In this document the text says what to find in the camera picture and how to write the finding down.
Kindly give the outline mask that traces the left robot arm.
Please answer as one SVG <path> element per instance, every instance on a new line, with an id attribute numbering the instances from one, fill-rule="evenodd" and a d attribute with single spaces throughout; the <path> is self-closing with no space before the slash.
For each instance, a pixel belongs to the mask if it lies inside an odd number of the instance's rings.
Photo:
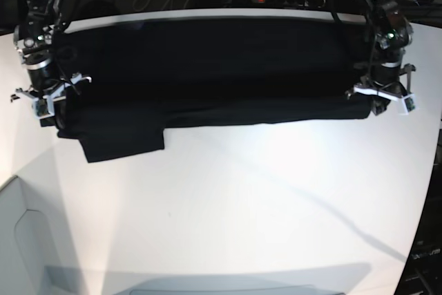
<path id="1" fill-rule="evenodd" d="M 412 43 L 413 28 L 402 13 L 397 0 L 353 0 L 361 7 L 368 29 L 369 57 L 354 64 L 361 69 L 360 81 L 346 92 L 347 98 L 356 94 L 370 97 L 372 112 L 380 115 L 395 102 L 401 115 L 416 109 L 411 92 L 412 64 L 403 64 L 405 48 Z M 340 23 L 329 0 L 332 17 Z"/>

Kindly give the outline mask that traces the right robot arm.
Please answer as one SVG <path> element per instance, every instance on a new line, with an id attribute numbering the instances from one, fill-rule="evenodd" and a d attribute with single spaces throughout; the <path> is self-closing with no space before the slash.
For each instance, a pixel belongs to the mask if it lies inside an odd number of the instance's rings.
<path id="1" fill-rule="evenodd" d="M 73 13 L 79 7 L 76 0 Z M 77 86 L 92 82 L 92 78 L 79 72 L 66 73 L 63 63 L 71 60 L 76 51 L 58 48 L 56 38 L 65 35 L 73 18 L 63 18 L 63 0 L 27 0 L 28 14 L 13 33 L 15 49 L 30 79 L 30 87 L 18 88 L 10 101 L 27 99 L 32 114 L 42 126 L 65 127 L 66 101 L 69 91 L 80 94 Z"/>

